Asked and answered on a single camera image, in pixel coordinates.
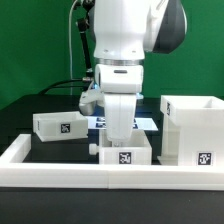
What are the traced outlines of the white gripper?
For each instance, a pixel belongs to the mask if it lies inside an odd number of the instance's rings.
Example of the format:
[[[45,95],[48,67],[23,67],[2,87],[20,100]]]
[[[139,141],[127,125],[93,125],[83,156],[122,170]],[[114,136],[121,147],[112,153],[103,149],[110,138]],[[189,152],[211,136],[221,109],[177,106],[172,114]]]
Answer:
[[[104,94],[107,138],[112,142],[127,142],[131,138],[136,110],[135,94]]]

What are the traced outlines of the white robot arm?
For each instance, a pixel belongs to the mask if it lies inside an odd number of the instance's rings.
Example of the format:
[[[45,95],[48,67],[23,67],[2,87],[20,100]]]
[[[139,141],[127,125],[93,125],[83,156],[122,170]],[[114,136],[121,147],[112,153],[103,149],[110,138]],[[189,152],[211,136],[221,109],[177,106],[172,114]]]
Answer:
[[[95,0],[95,81],[103,93],[107,138],[132,134],[137,94],[147,52],[168,54],[184,40],[187,19],[181,0]]]

